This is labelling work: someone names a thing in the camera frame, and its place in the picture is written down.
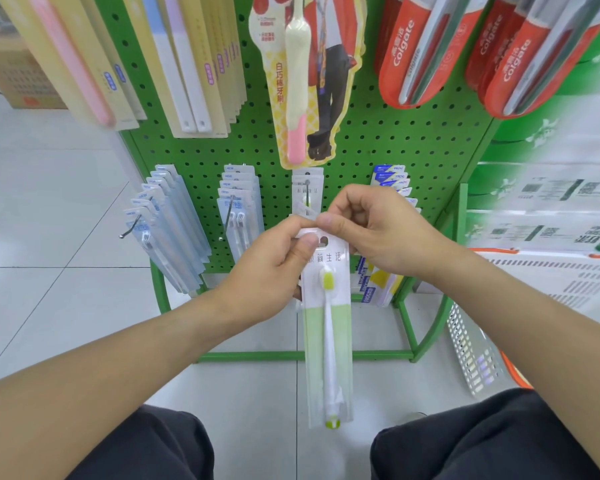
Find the green display rack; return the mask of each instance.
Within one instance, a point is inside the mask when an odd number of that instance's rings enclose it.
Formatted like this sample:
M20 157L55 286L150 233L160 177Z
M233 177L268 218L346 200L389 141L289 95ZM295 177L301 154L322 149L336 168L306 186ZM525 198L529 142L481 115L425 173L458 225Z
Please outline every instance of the green display rack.
M139 129L122 132L122 138L143 176L148 176L149 169L156 164L176 165L213 249L207 272L227 273L233 259L226 242L219 240L223 224L216 206L217 183L223 166L254 165L262 186L265 227L280 222L291 209L291 172L280 167L261 57L248 33L252 0L235 0L248 102L226 139L176 139L171 135L123 1L96 0L96 3L148 116L140 122ZM405 164L411 177L412 196L418 199L423 217L437 223L441 230L452 224L452 235L460 242L466 209L466 186L461 183L466 182L498 125L463 81L468 49L474 38L469 40L456 69L432 101L415 109L396 110L382 100L372 67L384 0L367 0L367 5L367 51L355 76L348 112L336 136L338 155L324 166L323 209L327 209L343 186L368 184L374 165ZM153 265L152 276L160 311L165 313L170 306L164 277ZM393 300L411 349L354 351L353 359L416 362L431 347L447 321L452 302L443 297L431 329L418 343L404 305L414 282L413 278L405 280ZM200 358L200 362L236 360L304 360L304 352L208 353Z

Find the forearm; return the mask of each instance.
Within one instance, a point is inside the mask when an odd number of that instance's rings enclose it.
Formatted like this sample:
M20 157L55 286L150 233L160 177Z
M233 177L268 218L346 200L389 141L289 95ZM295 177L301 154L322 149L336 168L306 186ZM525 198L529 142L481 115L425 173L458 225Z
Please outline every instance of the forearm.
M0 380L0 479L64 479L160 387L235 333L213 293Z
M510 357L600 468L600 324L467 250L434 284Z

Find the left hand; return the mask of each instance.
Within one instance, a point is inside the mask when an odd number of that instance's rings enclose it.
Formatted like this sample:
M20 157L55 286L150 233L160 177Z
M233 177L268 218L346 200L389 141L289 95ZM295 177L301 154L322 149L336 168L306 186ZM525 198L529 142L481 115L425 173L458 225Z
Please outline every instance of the left hand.
M226 318L241 330L280 313L293 297L300 273L318 247L315 234L295 239L300 229L315 227L291 216L259 236L215 290Z

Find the hand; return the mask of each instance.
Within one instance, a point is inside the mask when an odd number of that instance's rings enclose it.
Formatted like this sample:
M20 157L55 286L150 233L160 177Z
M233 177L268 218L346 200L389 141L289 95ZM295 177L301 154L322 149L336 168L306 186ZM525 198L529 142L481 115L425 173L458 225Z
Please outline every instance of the hand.
M451 254L464 250L387 187L347 185L316 224L380 269L427 282L435 281Z
M300 273L318 247L315 234L295 239L305 227L315 223L291 216L261 234L229 276L209 292L226 318L241 329L236 333L280 313L293 297Z

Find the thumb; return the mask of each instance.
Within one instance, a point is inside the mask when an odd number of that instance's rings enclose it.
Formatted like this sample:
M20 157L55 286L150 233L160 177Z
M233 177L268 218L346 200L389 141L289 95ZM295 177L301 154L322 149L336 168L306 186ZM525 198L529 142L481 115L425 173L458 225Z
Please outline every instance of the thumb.
M305 234L291 247L282 266L297 278L317 247L318 236L314 233Z
M350 221L346 217L328 212L321 213L316 218L315 223L320 229L344 239L357 249L360 249L360 246L367 237L367 233L369 233L368 229L355 224L355 222Z

